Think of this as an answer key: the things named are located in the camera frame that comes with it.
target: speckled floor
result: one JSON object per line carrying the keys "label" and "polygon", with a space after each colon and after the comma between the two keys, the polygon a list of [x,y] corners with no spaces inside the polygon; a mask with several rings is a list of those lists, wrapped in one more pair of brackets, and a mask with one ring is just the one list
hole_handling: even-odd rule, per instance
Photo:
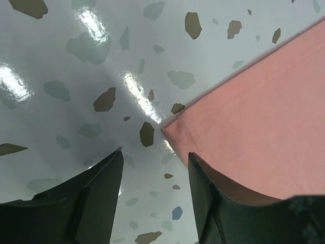
{"label": "speckled floor", "polygon": [[0,3],[0,202],[120,148],[111,243],[195,243],[187,169],[161,127],[323,19],[325,1],[44,2]]}

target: blue speck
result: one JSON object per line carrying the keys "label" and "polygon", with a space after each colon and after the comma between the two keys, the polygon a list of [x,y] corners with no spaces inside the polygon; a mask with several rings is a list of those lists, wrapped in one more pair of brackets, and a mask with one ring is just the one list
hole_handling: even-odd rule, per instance
{"label": "blue speck", "polygon": [[173,210],[173,220],[179,220],[182,217],[183,210],[181,207],[177,207]]}

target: pink cloth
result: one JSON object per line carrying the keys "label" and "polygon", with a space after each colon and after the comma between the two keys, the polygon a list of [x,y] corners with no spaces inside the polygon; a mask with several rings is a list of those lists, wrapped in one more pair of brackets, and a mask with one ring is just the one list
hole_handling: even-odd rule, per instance
{"label": "pink cloth", "polygon": [[215,89],[163,129],[257,192],[325,194],[325,21]]}

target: stitching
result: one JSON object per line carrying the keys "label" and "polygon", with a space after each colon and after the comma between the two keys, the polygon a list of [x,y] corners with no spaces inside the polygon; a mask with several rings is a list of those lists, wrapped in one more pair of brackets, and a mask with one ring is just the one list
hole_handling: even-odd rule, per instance
{"label": "stitching", "polygon": [[[315,53],[318,52],[320,49],[318,49],[318,50],[312,52],[308,57],[310,57],[311,55],[315,54]],[[306,58],[300,60],[299,62],[297,62],[296,64],[293,64],[292,66],[294,67],[294,66],[298,65],[298,64],[301,63],[302,61],[306,60],[308,57],[306,57]],[[246,100],[248,100],[250,97],[254,96],[254,95],[255,95],[256,93],[258,93],[261,89],[265,88],[265,86],[267,86],[268,84],[274,82],[274,81],[276,80],[276,78],[278,78],[278,77],[280,77],[280,76],[284,76],[284,75],[286,75],[288,72],[289,72],[289,70],[287,70],[286,72],[281,72],[279,75],[277,75],[276,77],[274,77],[271,81],[264,83],[264,84],[263,84],[263,85],[262,85],[262,86],[261,86],[257,91],[255,91],[252,95],[250,95],[250,96],[247,97],[246,99],[242,100],[241,103],[244,102],[244,101],[246,101]],[[251,90],[252,90],[253,88],[255,88],[256,86],[257,86],[257,85],[253,86],[251,89],[249,89],[249,90],[247,90],[247,91],[245,91],[245,92],[239,94],[238,96],[236,96],[236,97],[234,97],[233,99],[229,100],[228,102],[226,102],[225,104],[223,104],[223,105],[220,106],[219,108],[215,109],[214,112],[213,112],[210,116],[206,117],[206,118],[205,118],[204,120],[202,120],[202,121],[201,121],[201,122],[200,122],[196,127],[194,127],[194,130],[195,130],[195,129],[200,125],[200,124],[202,124],[205,120],[207,120],[209,117],[211,117],[213,114],[215,114],[215,113],[217,112],[218,109],[222,108],[223,106],[225,106],[225,105],[228,104],[229,102],[233,101],[234,99],[238,98],[239,96],[242,96],[242,95],[244,95],[245,93],[251,91]],[[228,110],[226,110],[225,112],[223,112],[219,117],[223,116],[226,112],[228,112],[229,110],[235,108],[236,106],[237,106],[237,105],[233,105],[231,108],[229,108]],[[218,119],[215,119],[214,121],[210,122],[207,126],[205,126],[203,129],[201,129],[201,130],[200,130],[200,131],[199,131],[199,132],[194,136],[194,138],[196,138],[196,137],[197,137],[201,132],[203,132],[203,131],[208,127],[208,126],[210,126],[212,123],[214,123],[214,122],[217,121],[217,120],[218,120]]]}
{"label": "stitching", "polygon": [[187,132],[188,132],[188,134],[189,134],[189,136],[190,136],[191,141],[193,142],[194,146],[196,147],[196,149],[197,149],[197,151],[198,151],[198,154],[200,155],[200,150],[198,149],[198,146],[197,146],[197,144],[195,143],[194,138],[193,138],[191,132],[190,132],[189,129],[186,127],[186,125],[182,122],[182,120],[179,119],[178,121],[179,121],[179,122],[181,123],[181,125],[182,125],[186,130],[187,130]]}
{"label": "stitching", "polygon": [[[298,54],[297,56],[293,57],[292,59],[297,59],[299,56],[305,54],[305,53],[308,52],[311,48],[317,46],[318,44],[320,44],[320,43],[322,43],[322,42],[323,42],[323,41],[320,41],[320,42],[314,44],[314,45],[311,46],[309,49],[306,49],[304,52],[301,52],[300,54]],[[283,63],[282,65],[285,65],[285,64],[288,64],[288,63],[292,63],[292,60],[289,60],[289,61]],[[276,69],[274,72],[272,72],[271,74],[269,74],[268,76],[266,76],[266,77],[265,77],[265,78],[264,78],[264,79],[263,79],[259,84],[263,83],[265,80],[267,80],[268,78],[270,78],[270,76],[274,75],[274,74],[275,74],[276,72],[278,72],[278,70],[280,70],[281,68],[282,68],[282,67]],[[273,81],[274,81],[274,79],[271,80],[271,81],[269,81],[269,82],[266,82],[263,86],[265,86],[266,84],[268,84],[268,83],[270,83],[270,82],[273,82]],[[211,117],[212,115],[214,115],[214,114],[217,112],[217,110],[219,110],[220,108],[224,107],[226,104],[232,102],[234,99],[236,99],[236,98],[238,98],[238,97],[240,97],[240,96],[246,94],[247,92],[251,91],[253,88],[255,88],[256,86],[258,86],[259,84],[256,84],[256,85],[252,86],[250,89],[248,89],[248,90],[246,90],[246,91],[244,91],[244,92],[238,94],[237,96],[235,96],[235,97],[233,97],[232,99],[228,100],[227,102],[223,103],[220,107],[214,109],[213,112],[212,112],[209,116],[207,116],[205,119],[203,119],[199,124],[197,124],[197,125],[193,128],[193,130],[195,130],[195,129],[200,125],[200,124],[202,124],[202,123],[203,123],[205,120],[207,120],[209,117]]]}

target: terrazzo floor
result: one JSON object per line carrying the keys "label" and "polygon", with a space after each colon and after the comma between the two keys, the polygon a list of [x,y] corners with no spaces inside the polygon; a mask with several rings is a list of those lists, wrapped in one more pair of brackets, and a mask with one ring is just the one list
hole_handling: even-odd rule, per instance
{"label": "terrazzo floor", "polygon": [[161,128],[324,17],[325,0],[1,1],[0,202],[118,149],[111,243],[195,243],[187,169]]}

